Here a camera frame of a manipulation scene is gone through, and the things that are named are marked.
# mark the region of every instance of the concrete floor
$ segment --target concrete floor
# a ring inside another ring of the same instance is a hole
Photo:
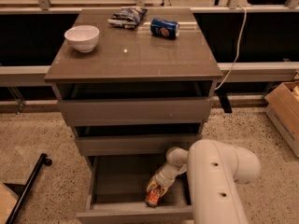
[[[232,104],[232,114],[214,106],[203,137],[248,148],[259,157],[260,178],[237,186],[249,223],[298,223],[298,158],[264,113],[264,105]],[[79,223],[76,213],[84,210],[91,172],[70,128],[55,104],[28,105],[20,115],[11,107],[0,103],[0,181],[24,184],[43,152],[53,161],[41,169],[16,223]]]

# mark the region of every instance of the black pole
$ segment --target black pole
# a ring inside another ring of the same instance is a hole
[[[31,189],[31,187],[33,186],[36,177],[39,173],[40,168],[42,167],[42,165],[45,164],[47,166],[50,166],[52,164],[52,160],[47,159],[47,154],[42,153],[39,157],[39,160],[36,163],[36,167],[33,170],[33,172],[31,173],[31,175],[29,176],[27,183],[24,187],[24,190],[21,194],[21,196],[19,197],[18,201],[16,202],[15,206],[13,207],[6,224],[12,224],[14,223],[19,211],[21,210],[21,206],[24,203],[26,197],[28,196],[28,193]]]

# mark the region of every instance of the white robotic arm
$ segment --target white robotic arm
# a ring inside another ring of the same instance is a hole
[[[186,170],[187,163],[195,224],[248,223],[235,183],[249,183],[260,175],[261,164],[254,153],[214,140],[200,140],[189,152],[180,147],[168,149],[166,159],[152,179],[160,187],[169,187]]]

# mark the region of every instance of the white bowl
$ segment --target white bowl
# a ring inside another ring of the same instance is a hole
[[[95,48],[99,35],[99,29],[90,25],[75,26],[64,33],[67,44],[83,53],[90,52]]]

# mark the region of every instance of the cabinet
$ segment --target cabinet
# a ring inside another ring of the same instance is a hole
[[[146,207],[145,190],[167,149],[188,149],[200,139],[221,71],[189,9],[150,8],[134,30],[112,28],[107,19],[115,11],[82,10],[75,25],[97,26],[97,47],[83,54],[64,42],[45,76],[93,173],[86,210],[78,218],[192,218],[184,176],[158,208]],[[178,21],[179,38],[151,35],[153,18]]]

